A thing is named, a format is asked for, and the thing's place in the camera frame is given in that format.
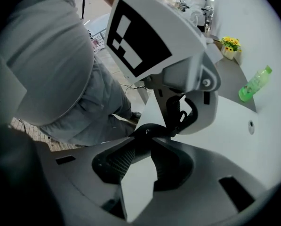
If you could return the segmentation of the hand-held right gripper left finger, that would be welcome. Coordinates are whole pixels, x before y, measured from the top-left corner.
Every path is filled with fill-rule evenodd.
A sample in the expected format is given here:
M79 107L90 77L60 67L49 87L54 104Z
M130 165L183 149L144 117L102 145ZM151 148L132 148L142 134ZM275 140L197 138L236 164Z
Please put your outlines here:
M136 156L134 138L128 137L105 143L105 149L92 160L92 168L100 179L109 184L119 184Z

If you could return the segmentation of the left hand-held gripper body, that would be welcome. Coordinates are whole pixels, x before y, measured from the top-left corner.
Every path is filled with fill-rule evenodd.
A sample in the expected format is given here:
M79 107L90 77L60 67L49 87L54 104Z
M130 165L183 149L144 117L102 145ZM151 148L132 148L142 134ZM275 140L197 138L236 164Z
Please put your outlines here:
M222 54L170 3L114 0L105 47L130 83L141 81L154 91L165 125L169 98L180 96L180 110L187 114L191 108L185 98L193 101L197 121L176 134L193 134L213 123L221 86L216 64Z

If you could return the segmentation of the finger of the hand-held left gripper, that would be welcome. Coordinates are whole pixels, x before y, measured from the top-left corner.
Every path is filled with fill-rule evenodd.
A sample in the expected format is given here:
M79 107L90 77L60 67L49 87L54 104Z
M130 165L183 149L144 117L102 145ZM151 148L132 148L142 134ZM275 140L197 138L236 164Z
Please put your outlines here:
M170 136L175 136L177 133L177 128L180 124L181 110L180 110L180 96L173 96L169 98L166 102L167 109L167 121L166 126L169 130Z
M198 119L198 110L192 100L185 98L185 102L190 106L191 112L189 114L182 110L179 113L179 123L177 125L177 132L182 133L185 129L193 125Z

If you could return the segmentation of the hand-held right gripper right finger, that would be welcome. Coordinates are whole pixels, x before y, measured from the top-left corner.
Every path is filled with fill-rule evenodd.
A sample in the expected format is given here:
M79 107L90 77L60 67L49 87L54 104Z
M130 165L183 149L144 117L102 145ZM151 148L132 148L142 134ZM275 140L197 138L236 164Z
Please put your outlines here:
M193 159L182 143L157 137L152 141L151 158L157 172L154 190L179 188L192 173Z

